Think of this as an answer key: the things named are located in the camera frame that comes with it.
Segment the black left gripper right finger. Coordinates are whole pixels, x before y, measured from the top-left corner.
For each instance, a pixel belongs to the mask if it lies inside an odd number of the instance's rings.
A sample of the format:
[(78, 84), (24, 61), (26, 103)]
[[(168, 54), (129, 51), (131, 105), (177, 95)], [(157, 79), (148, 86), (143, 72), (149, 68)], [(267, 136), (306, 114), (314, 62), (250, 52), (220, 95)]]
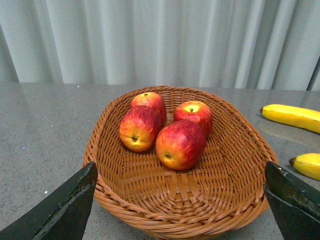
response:
[(264, 194), (285, 240), (320, 238), (320, 192), (283, 167), (268, 161)]

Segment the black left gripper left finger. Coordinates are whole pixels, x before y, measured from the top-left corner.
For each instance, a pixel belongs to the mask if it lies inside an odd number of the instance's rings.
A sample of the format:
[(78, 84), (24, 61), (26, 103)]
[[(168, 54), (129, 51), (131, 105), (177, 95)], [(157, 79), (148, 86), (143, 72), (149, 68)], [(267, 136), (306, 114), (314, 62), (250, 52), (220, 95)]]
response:
[(98, 178), (91, 161), (18, 220), (0, 231), (2, 240), (81, 240)]

